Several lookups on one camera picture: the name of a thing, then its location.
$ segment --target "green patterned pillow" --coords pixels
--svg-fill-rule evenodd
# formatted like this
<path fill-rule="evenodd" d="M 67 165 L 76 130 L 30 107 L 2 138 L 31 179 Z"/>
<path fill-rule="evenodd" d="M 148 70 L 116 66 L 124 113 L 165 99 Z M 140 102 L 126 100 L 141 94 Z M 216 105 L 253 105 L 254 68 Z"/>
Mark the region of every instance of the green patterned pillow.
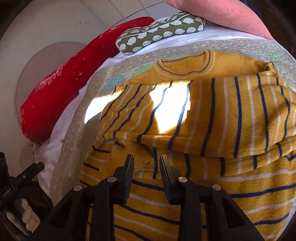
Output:
<path fill-rule="evenodd" d="M 201 32 L 204 19 L 188 12 L 180 12 L 165 20 L 156 21 L 147 27 L 130 28 L 116 40 L 119 51 L 125 55 L 133 54 L 145 46 L 175 35 Z"/>

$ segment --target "pink corduroy pillow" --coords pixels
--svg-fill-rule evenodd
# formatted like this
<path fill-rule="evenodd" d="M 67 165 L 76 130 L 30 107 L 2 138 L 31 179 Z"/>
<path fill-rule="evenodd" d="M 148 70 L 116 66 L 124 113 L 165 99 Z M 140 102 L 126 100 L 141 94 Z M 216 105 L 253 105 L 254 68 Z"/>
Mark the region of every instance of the pink corduroy pillow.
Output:
<path fill-rule="evenodd" d="M 213 23 L 273 39 L 261 19 L 239 0 L 164 0 L 174 8 Z"/>

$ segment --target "yellow sweater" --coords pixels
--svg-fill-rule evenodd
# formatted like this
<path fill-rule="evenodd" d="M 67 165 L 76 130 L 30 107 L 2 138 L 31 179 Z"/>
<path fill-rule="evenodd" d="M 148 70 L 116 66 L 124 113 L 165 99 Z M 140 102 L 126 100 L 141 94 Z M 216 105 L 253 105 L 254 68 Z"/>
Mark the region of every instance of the yellow sweater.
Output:
<path fill-rule="evenodd" d="M 135 157 L 128 203 L 114 207 L 116 240 L 177 240 L 162 154 L 195 183 L 220 184 L 266 240 L 278 238 L 295 199 L 296 96 L 272 62 L 216 51 L 162 59 L 112 97 L 81 183 L 96 185 Z"/>

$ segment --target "red cushion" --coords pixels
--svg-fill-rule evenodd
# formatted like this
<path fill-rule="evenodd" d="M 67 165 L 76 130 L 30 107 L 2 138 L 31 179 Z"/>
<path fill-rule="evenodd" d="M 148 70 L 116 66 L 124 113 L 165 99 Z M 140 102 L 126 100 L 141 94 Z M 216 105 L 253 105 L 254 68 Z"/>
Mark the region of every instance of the red cushion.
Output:
<path fill-rule="evenodd" d="M 141 17 L 115 26 L 92 40 L 67 63 L 44 78 L 21 106 L 22 132 L 32 142 L 45 142 L 66 106 L 95 70 L 119 53 L 116 39 L 125 30 L 145 27 L 154 21 Z"/>

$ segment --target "silver rivet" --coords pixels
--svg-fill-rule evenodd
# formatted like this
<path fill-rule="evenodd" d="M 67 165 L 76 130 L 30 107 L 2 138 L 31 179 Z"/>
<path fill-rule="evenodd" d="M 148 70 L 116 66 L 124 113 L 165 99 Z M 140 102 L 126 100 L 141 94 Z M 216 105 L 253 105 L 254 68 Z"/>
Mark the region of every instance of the silver rivet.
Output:
<path fill-rule="evenodd" d="M 108 177 L 107 181 L 110 182 L 110 183 L 113 183 L 113 182 L 116 181 L 116 177 L 113 177 L 113 176 L 112 177 Z"/>
<path fill-rule="evenodd" d="M 219 191 L 219 190 L 221 190 L 221 186 L 218 185 L 218 184 L 214 184 L 213 189 L 216 190 L 216 191 Z"/>
<path fill-rule="evenodd" d="M 187 178 L 186 177 L 179 177 L 179 182 L 185 183 L 185 182 L 187 182 Z"/>
<path fill-rule="evenodd" d="M 82 186 L 81 185 L 76 185 L 73 189 L 74 189 L 75 192 L 79 192 L 82 189 Z"/>

